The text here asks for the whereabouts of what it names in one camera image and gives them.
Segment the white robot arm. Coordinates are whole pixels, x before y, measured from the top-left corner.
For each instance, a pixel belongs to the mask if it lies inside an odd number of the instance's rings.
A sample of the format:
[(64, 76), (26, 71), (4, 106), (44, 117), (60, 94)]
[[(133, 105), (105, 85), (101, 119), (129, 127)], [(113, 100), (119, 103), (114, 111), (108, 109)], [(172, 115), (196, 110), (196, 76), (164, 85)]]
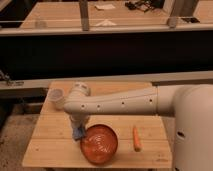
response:
[(75, 140), (85, 135), (86, 120), (92, 114), (173, 114), (173, 168), (213, 171), (213, 84), (151, 86), (92, 96), (87, 84), (77, 82), (63, 109), (71, 116)]

